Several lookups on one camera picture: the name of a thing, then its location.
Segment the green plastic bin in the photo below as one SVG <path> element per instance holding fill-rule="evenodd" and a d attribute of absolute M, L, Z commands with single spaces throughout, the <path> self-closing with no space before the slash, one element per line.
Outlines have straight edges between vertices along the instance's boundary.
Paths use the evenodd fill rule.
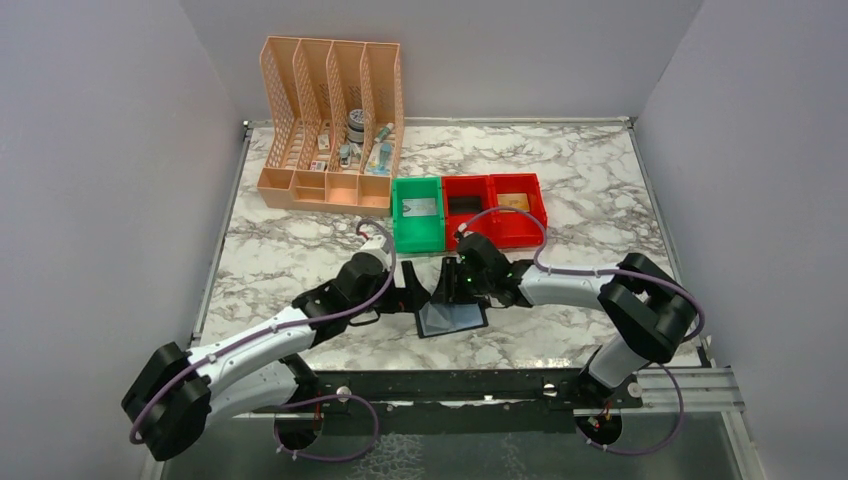
<path fill-rule="evenodd" d="M 440 177 L 398 177 L 391 192 L 392 222 L 395 247 L 400 253 L 434 253 L 445 250 L 445 212 Z M 435 198 L 438 214 L 426 217 L 403 217 L 401 201 L 405 198 Z"/>

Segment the red plastic bin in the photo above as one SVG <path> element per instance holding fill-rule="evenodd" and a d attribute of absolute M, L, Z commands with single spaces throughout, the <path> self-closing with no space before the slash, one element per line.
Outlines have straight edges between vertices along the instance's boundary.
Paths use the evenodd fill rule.
<path fill-rule="evenodd" d="M 533 216 L 544 228 L 547 227 L 547 210 L 540 182 L 535 173 L 500 173 L 492 174 L 490 178 L 497 205 L 499 193 L 526 193 L 529 197 L 530 210 L 524 212 Z M 495 216 L 500 221 L 500 231 L 495 240 L 497 246 L 527 248 L 536 247 L 542 243 L 544 239 L 542 231 L 527 216 L 508 210 L 500 210 Z"/>
<path fill-rule="evenodd" d="M 477 214 L 449 215 L 449 196 L 479 196 L 483 200 L 483 210 L 494 207 L 494 200 L 489 189 L 488 175 L 444 176 L 442 178 L 443 204 L 445 211 L 445 247 L 447 251 L 456 249 L 458 241 L 455 234 L 461 224 Z"/>

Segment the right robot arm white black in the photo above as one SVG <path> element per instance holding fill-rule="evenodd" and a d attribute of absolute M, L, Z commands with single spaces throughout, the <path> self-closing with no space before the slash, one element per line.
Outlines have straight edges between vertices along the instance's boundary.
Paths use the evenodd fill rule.
<path fill-rule="evenodd" d="M 456 256 L 444 259 L 430 303 L 443 314 L 486 309 L 492 300 L 507 308 L 562 305 L 608 316 L 617 334 L 592 354 L 573 388 L 592 407 L 612 399 L 641 368 L 670 361 L 701 318 L 693 297 L 642 254 L 596 270 L 546 267 L 536 258 L 510 260 L 472 233 L 459 241 Z"/>

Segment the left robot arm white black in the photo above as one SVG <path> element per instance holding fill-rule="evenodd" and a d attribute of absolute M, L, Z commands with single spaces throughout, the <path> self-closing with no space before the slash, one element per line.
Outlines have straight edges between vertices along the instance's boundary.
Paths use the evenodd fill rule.
<path fill-rule="evenodd" d="M 324 390 L 302 352 L 340 335 L 360 314 L 416 313 L 430 300 L 411 262 L 400 264 L 402 286 L 389 262 L 356 253 L 335 278 L 256 327 L 205 347 L 159 347 L 121 402 L 132 422 L 131 443 L 165 461 L 218 420 L 272 405 L 309 406 Z"/>

